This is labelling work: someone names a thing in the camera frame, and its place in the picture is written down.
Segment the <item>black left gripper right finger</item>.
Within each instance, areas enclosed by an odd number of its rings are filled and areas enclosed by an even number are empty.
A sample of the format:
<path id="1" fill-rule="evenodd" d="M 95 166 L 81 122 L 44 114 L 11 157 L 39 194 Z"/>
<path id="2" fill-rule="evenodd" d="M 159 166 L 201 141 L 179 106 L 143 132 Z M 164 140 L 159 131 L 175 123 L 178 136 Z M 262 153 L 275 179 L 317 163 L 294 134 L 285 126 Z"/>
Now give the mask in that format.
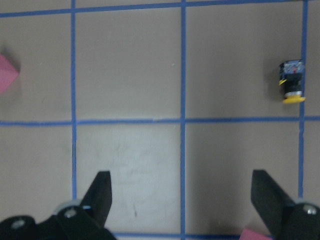
<path id="1" fill-rule="evenodd" d="M 271 236 L 279 237 L 296 206 L 294 200 L 263 169 L 252 172 L 250 200 Z"/>

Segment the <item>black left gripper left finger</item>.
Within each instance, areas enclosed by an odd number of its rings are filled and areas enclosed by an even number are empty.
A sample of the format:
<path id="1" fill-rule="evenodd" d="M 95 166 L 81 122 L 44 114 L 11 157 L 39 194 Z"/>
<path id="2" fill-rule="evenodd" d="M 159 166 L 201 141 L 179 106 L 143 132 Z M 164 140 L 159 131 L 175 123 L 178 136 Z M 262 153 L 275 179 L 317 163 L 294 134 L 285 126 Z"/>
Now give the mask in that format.
<path id="1" fill-rule="evenodd" d="M 102 228 L 105 227 L 112 206 L 112 181 L 110 171 L 99 171 L 80 206 Z"/>

